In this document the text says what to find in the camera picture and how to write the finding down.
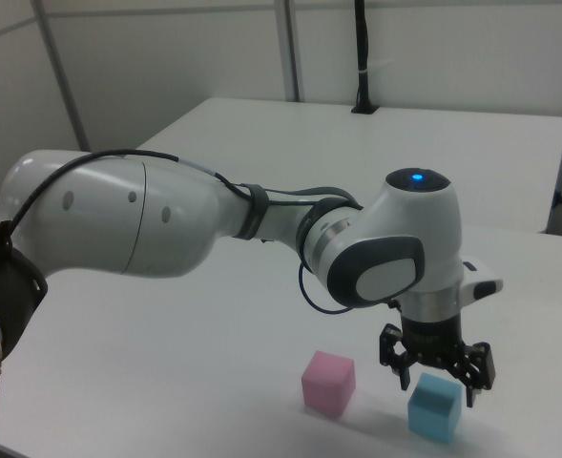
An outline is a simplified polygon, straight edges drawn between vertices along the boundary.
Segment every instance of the cube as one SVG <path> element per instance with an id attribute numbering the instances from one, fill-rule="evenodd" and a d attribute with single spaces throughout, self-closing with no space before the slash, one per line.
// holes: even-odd
<path id="1" fill-rule="evenodd" d="M 449 444 L 461 416 L 460 385 L 429 374 L 421 375 L 407 403 L 411 431 Z"/>
<path id="2" fill-rule="evenodd" d="M 355 362 L 350 358 L 315 352 L 302 375 L 303 401 L 330 417 L 339 417 L 355 391 Z"/>

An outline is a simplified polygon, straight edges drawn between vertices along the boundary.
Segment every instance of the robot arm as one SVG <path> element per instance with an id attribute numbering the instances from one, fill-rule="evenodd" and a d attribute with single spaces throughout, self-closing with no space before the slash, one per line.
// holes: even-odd
<path id="1" fill-rule="evenodd" d="M 23 157 L 3 184 L 0 222 L 12 219 L 39 183 L 79 156 L 40 151 Z M 381 363 L 400 375 L 403 389 L 416 361 L 450 371 L 468 389 L 490 388 L 489 351 L 478 353 L 489 365 L 473 369 L 460 310 L 502 282 L 483 279 L 478 267 L 471 263 L 471 271 L 460 259 L 459 207 L 447 179 L 420 169 L 395 172 L 374 203 L 362 208 L 338 190 L 236 188 L 202 171 L 112 156 L 56 180 L 15 227 L 7 255 L 12 261 L 0 268 L 5 356 L 45 295 L 43 278 L 54 272 L 89 268 L 178 277 L 196 268 L 217 238 L 256 238 L 293 248 L 339 304 L 386 302 L 401 311 L 404 335 L 385 328 Z M 406 347 L 402 356 L 394 354 L 393 340 Z"/>

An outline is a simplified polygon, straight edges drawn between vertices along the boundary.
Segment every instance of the table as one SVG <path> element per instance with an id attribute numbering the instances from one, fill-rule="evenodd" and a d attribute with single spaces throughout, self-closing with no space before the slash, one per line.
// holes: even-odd
<path id="1" fill-rule="evenodd" d="M 217 151 L 214 136 L 200 138 L 201 151 Z M 156 138 L 170 142 L 170 131 Z M 200 150 L 188 138 L 171 151 L 195 158 Z M 259 140 L 243 140 L 238 163 L 228 143 L 223 165 L 234 168 L 222 172 L 232 178 L 301 187 L 333 172 L 305 161 L 284 177 L 284 159 L 268 166 L 254 158 Z M 342 160 L 336 175 L 352 177 Z M 358 197 L 369 193 L 365 179 L 356 182 Z M 464 407 L 450 446 L 407 430 L 406 404 L 423 369 L 412 367 L 403 392 L 378 364 L 378 336 L 386 323 L 399 324 L 397 312 L 322 315 L 303 301 L 295 253 L 234 239 L 220 239 L 180 279 L 51 276 L 48 297 L 4 364 L 0 444 L 41 458 L 562 456 L 562 238 L 466 225 L 462 253 L 493 268 L 505 289 L 463 313 L 466 342 L 491 344 L 497 379 L 474 409 Z M 306 280 L 313 298 L 331 306 Z M 315 350 L 356 363 L 356 392 L 336 421 L 303 406 L 300 377 Z"/>
<path id="2" fill-rule="evenodd" d="M 141 148 L 274 189 L 335 185 L 370 202 L 385 176 L 430 168 L 453 182 L 463 221 L 543 231 L 562 157 L 562 118 L 212 98 Z"/>

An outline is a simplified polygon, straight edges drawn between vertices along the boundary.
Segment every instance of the white table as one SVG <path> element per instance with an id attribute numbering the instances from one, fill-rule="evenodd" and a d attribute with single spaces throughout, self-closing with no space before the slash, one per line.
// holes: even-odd
<path id="1" fill-rule="evenodd" d="M 205 101 L 142 145 L 240 182 L 336 185 L 368 203 L 386 175 L 430 168 L 453 182 L 463 221 L 540 232 L 562 157 L 562 118 L 338 105 Z"/>
<path id="2" fill-rule="evenodd" d="M 215 132 L 224 128 L 211 119 L 215 130 L 203 135 L 202 126 L 197 135 L 194 117 L 204 108 L 156 141 L 201 162 L 209 162 L 199 157 L 209 151 L 209 165 L 223 162 L 219 169 L 237 180 L 354 190 L 351 178 L 365 198 L 395 168 L 355 179 L 338 156 L 331 163 L 346 182 L 331 179 L 331 166 L 318 160 L 289 173 L 295 160 L 254 150 L 262 143 L 256 135 L 228 140 L 230 156 L 213 162 Z M 229 126 L 235 114 L 223 118 Z M 276 132 L 265 126 L 262 120 L 255 132 Z M 175 140 L 173 129 L 182 133 Z M 245 160 L 236 162 L 240 139 Z M 143 146 L 165 149 L 156 141 Z M 40 458 L 562 456 L 562 238 L 468 225 L 463 253 L 482 259 L 506 286 L 463 314 L 466 342 L 492 345 L 497 379 L 474 409 L 464 407 L 450 446 L 407 430 L 406 403 L 422 368 L 412 367 L 406 393 L 378 364 L 378 336 L 386 323 L 399 324 L 397 312 L 377 306 L 319 314 L 298 289 L 295 253 L 233 239 L 219 240 L 207 261 L 180 279 L 75 270 L 50 277 L 48 297 L 4 364 L 0 444 Z M 313 297 L 330 305 L 311 280 Z M 357 390 L 337 421 L 303 406 L 300 377 L 318 349 L 356 362 Z"/>

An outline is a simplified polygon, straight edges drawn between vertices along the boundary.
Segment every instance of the pink cube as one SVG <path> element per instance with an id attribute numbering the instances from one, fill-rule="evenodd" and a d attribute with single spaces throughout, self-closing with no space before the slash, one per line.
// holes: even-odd
<path id="1" fill-rule="evenodd" d="M 315 352 L 303 372 L 302 390 L 307 406 L 339 417 L 355 391 L 355 362 L 343 356 Z"/>

